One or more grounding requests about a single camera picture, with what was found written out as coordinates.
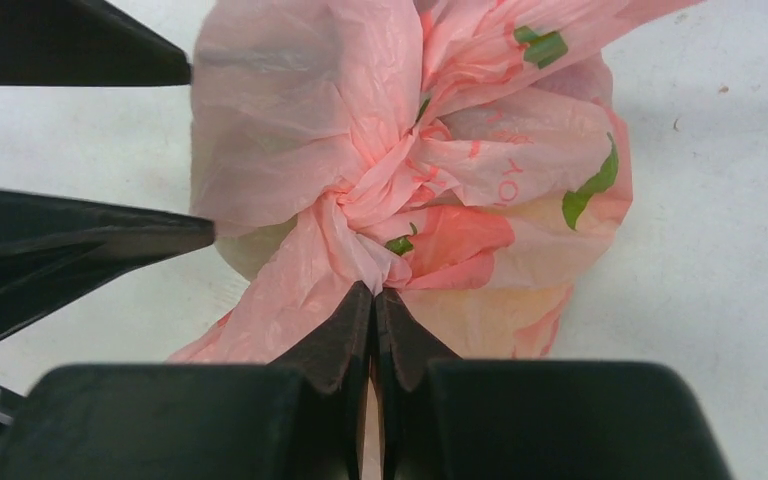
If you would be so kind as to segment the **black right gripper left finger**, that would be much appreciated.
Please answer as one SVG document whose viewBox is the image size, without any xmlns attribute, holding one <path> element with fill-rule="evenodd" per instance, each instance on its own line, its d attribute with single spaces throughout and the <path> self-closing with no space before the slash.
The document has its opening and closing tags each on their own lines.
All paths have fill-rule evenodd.
<svg viewBox="0 0 768 480">
<path fill-rule="evenodd" d="M 371 292 L 267 364 L 70 365 L 32 389 L 0 479 L 357 479 Z"/>
</svg>

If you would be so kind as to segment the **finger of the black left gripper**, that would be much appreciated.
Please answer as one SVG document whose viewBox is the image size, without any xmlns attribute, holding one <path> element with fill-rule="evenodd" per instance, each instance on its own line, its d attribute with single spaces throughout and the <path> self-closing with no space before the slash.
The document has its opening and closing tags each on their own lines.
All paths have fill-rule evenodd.
<svg viewBox="0 0 768 480">
<path fill-rule="evenodd" d="M 0 190 L 0 341 L 126 273 L 214 241 L 203 218 Z"/>
<path fill-rule="evenodd" d="M 106 1 L 0 0 L 0 86 L 187 85 L 185 52 Z"/>
</svg>

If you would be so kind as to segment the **pink plastic bag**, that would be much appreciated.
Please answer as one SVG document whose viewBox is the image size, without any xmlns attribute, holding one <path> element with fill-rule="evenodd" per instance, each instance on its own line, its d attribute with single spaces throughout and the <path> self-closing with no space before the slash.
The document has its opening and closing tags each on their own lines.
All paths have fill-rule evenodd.
<svg viewBox="0 0 768 480">
<path fill-rule="evenodd" d="M 471 357 L 547 354 L 632 202 L 610 42 L 680 1 L 219 1 L 193 214 L 247 281 L 179 362 L 268 362 L 349 287 Z"/>
</svg>

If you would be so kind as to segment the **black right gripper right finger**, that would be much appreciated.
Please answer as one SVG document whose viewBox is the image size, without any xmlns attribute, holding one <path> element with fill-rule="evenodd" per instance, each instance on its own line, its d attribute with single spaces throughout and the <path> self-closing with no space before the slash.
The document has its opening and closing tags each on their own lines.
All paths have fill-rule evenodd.
<svg viewBox="0 0 768 480">
<path fill-rule="evenodd" d="M 686 382 L 654 363 L 467 360 L 394 290 L 374 307 L 387 479 L 727 479 Z"/>
</svg>

